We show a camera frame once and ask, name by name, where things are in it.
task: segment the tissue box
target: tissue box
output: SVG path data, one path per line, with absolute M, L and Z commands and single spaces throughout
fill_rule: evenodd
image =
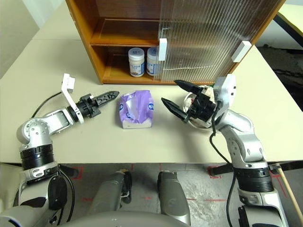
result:
M 150 91 L 141 90 L 121 96 L 119 115 L 124 129 L 150 128 L 153 119 L 153 99 Z

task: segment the black cable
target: black cable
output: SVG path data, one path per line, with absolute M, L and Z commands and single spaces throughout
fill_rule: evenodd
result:
M 212 116 L 212 128 L 213 128 L 213 133 L 212 133 L 212 134 L 210 135 L 210 137 L 209 137 L 209 142 L 210 142 L 210 144 L 213 146 L 213 148 L 215 149 L 215 151 L 218 153 L 218 155 L 220 155 L 221 158 L 223 158 L 225 162 L 230 163 L 230 162 L 227 160 L 227 158 L 224 157 L 223 154 L 221 154 L 221 152 L 217 149 L 217 147 L 216 147 L 216 146 L 214 145 L 214 143 L 213 143 L 213 137 L 216 135 L 216 128 L 215 128 L 215 121 L 214 121 L 214 119 L 215 119 L 215 117 L 216 117 L 216 115 L 217 115 L 217 113 L 218 113 L 218 111 L 219 111 L 219 109 L 220 109 L 220 108 L 219 108 L 219 104 L 220 104 L 220 101 L 218 101 L 216 110 L 215 110 L 215 112 L 214 112 L 214 114 L 213 114 L 213 116 Z
M 232 191 L 233 191 L 233 187 L 235 185 L 235 182 L 236 182 L 236 174 L 235 174 L 235 172 L 233 172 L 232 184 L 231 184 L 231 187 L 229 189 L 227 202 L 226 202 L 226 216 L 227 216 L 227 221 L 228 221 L 228 224 L 229 224 L 230 227 L 232 227 L 232 223 L 231 223 L 231 218 L 229 217 L 229 203 L 231 201 Z
M 64 207 L 62 207 L 62 209 L 61 209 L 61 212 L 60 212 L 60 216 L 59 216 L 57 225 L 60 225 L 60 223 L 61 223 L 61 219 L 62 219 L 62 216 L 63 216 L 63 211 L 64 211 Z
M 34 112 L 34 114 L 32 115 L 31 118 L 34 118 L 34 117 L 36 116 L 36 114 L 38 113 L 38 111 L 42 108 L 42 106 L 43 106 L 48 100 L 54 98 L 55 96 L 57 96 L 57 95 L 59 95 L 59 94 L 61 94 L 61 92 L 58 92 L 58 93 L 56 93 L 56 94 L 50 96 L 50 97 L 47 98 L 46 100 L 44 100 L 44 101 L 39 105 L 39 107 L 36 109 L 36 111 Z
M 70 214 L 68 215 L 68 218 L 66 221 L 66 222 L 69 222 L 71 220 L 72 213 L 73 213 L 74 207 L 75 207 L 75 187 L 74 187 L 72 181 L 70 180 L 70 178 L 65 174 L 65 172 L 63 172 L 61 169 L 59 169 L 59 171 L 66 178 L 66 180 L 68 181 L 68 183 L 71 186 L 71 210 L 70 210 Z

